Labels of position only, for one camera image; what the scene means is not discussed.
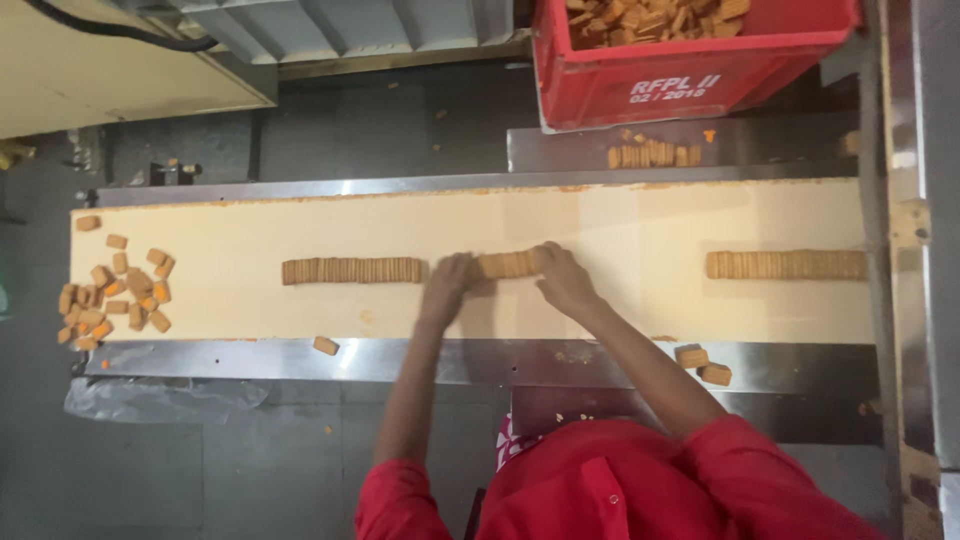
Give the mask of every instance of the black cable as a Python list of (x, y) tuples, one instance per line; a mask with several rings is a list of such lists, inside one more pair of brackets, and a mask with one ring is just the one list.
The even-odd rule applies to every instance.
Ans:
[(173, 39), (172, 37), (158, 36), (145, 30), (134, 28), (133, 26), (81, 19), (51, 6), (44, 0), (24, 0), (24, 2), (30, 4), (35, 10), (47, 15), (60, 24), (87, 34), (129, 37), (130, 39), (139, 39), (140, 41), (146, 41), (147, 43), (182, 53), (199, 53), (215, 47), (219, 42), (214, 39), (213, 36), (198, 37), (196, 39)]

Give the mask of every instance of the gray floor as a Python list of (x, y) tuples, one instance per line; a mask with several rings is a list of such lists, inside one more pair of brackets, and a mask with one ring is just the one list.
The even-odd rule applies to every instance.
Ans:
[[(268, 114), (261, 177), (503, 171), (505, 130), (537, 124), (530, 77), (451, 66), (288, 87)], [(400, 87), (388, 91), (394, 81)], [(437, 120), (437, 110), (447, 118)], [(206, 119), (119, 126), (117, 182), (146, 160), (171, 157), (203, 163), (204, 182), (242, 180), (249, 118)], [(0, 173), (8, 209), (28, 222), (0, 225), (0, 282), (12, 300), (12, 318), (0, 322), (0, 537), (350, 538), (388, 385), (276, 382), (266, 403), (223, 426), (97, 423), (62, 412), (74, 356), (54, 340), (53, 306), (67, 279), (67, 212), (79, 205), (76, 190), (103, 179), (61, 164), (71, 159), (63, 134), (38, 145), (37, 160)], [(494, 427), (508, 406), (502, 388), (439, 388), (428, 469), (455, 538), (474, 490), (492, 476)], [(879, 449), (787, 450), (831, 496), (881, 519)]]

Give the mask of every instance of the red plastic crate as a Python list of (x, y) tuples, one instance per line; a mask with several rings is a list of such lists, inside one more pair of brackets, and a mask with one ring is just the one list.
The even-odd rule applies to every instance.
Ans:
[(840, 46), (856, 0), (753, 0), (737, 37), (574, 51), (564, 0), (540, 0), (534, 60), (545, 131), (720, 116), (770, 97)]

